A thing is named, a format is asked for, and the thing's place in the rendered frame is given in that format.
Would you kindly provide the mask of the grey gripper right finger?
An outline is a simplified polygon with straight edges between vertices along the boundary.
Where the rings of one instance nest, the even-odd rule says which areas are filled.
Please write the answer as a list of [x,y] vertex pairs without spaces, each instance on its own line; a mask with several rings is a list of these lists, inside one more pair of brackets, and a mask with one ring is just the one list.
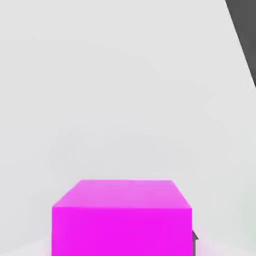
[[217,243],[204,233],[192,230],[192,256],[221,256]]

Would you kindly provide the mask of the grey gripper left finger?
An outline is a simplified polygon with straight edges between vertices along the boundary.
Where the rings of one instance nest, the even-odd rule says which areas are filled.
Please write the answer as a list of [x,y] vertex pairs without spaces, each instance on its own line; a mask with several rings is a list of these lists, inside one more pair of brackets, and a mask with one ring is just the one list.
[[27,249],[27,256],[52,256],[50,238],[45,238],[30,244]]

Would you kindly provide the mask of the small magenta cube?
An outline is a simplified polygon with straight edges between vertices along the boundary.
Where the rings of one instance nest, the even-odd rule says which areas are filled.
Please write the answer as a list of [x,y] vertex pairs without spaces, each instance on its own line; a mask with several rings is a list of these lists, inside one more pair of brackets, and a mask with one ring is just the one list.
[[171,180],[83,179],[52,207],[51,256],[193,256],[192,208]]

